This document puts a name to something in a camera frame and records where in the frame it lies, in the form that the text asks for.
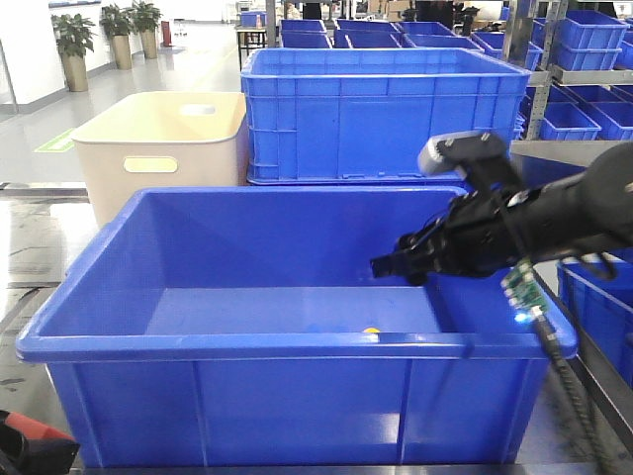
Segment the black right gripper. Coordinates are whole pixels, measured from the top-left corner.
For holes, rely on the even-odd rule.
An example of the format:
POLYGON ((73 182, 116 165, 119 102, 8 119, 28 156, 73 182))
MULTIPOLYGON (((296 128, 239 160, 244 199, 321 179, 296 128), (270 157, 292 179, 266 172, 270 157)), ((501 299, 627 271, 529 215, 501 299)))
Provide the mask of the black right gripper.
POLYGON ((447 214, 423 233, 402 235, 391 253, 372 258, 373 277, 402 277, 408 285, 424 285, 431 272, 488 277, 514 265, 529 250, 510 202, 525 197, 497 190, 490 197, 473 192, 454 199, 447 214))

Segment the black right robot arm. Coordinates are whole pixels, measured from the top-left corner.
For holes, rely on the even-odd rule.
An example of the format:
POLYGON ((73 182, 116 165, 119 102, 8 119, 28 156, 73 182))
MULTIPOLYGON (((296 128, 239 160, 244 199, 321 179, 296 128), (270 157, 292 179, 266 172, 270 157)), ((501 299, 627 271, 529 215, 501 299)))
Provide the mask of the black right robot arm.
POLYGON ((632 244, 632 144, 616 145, 582 173, 527 188, 506 145, 492 134, 433 137, 418 158, 428 173, 457 169, 472 192, 447 213, 401 236, 371 261, 375 277, 414 286, 430 273, 489 277, 527 258, 533 263, 608 252, 632 244))

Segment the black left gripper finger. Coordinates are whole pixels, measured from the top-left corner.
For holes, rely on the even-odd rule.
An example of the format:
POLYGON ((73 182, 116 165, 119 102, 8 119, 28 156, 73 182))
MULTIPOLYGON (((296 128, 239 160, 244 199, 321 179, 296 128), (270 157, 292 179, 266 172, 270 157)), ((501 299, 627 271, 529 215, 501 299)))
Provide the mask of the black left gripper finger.
POLYGON ((68 474, 80 444, 68 439, 26 439, 1 423, 2 474, 68 474))

